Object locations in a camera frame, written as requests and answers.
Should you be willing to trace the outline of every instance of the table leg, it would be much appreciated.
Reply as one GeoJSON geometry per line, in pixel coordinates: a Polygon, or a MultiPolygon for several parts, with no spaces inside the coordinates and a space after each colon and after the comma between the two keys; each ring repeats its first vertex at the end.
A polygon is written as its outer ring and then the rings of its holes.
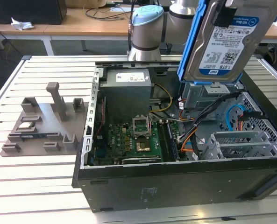
{"type": "Polygon", "coordinates": [[[44,42],[48,56],[54,56],[54,52],[51,45],[51,38],[44,38],[42,39],[42,41],[44,42]]]}
{"type": "Polygon", "coordinates": [[[87,51],[85,41],[81,41],[82,50],[87,51]]]}

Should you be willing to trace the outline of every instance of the crumpled paper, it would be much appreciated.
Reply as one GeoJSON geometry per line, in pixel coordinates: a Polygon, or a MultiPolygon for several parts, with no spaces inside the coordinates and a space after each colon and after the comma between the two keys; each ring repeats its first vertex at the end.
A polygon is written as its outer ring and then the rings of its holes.
{"type": "Polygon", "coordinates": [[[15,28],[15,29],[18,29],[18,30],[24,30],[24,29],[31,29],[31,28],[34,28],[34,26],[32,25],[31,22],[20,22],[20,21],[16,21],[12,18],[12,26],[15,28]]]}

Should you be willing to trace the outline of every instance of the small chip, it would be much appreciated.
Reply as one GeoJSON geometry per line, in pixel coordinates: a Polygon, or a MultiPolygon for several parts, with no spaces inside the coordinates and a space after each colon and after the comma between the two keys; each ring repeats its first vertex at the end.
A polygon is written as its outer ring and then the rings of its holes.
{"type": "Polygon", "coordinates": [[[20,124],[18,129],[31,129],[34,125],[35,125],[34,122],[24,122],[24,123],[20,124]]]}

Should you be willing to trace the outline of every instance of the motherboard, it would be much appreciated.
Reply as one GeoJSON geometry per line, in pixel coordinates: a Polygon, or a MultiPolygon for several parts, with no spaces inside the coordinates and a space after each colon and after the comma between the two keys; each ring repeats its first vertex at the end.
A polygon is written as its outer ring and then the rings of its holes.
{"type": "Polygon", "coordinates": [[[107,141],[96,144],[94,165],[120,165],[176,160],[175,152],[167,152],[179,136],[176,122],[146,122],[109,124],[107,141]]]}

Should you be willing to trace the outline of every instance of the green circuit board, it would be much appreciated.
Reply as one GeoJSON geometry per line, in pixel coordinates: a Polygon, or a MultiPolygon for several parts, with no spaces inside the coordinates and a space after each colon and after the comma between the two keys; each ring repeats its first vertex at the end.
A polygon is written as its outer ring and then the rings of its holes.
{"type": "MultiPolygon", "coordinates": [[[[179,135],[178,124],[171,122],[170,126],[176,138],[179,135]]],[[[135,127],[135,131],[138,132],[148,129],[145,122],[135,123],[135,127]]],[[[116,165],[123,158],[137,157],[157,157],[163,162],[156,122],[151,123],[149,137],[139,137],[138,139],[134,137],[132,124],[109,124],[107,147],[97,148],[96,150],[96,165],[116,165]],[[141,145],[137,144],[141,141],[146,141],[149,144],[149,147],[145,146],[146,148],[142,151],[138,148],[141,145]]]]}

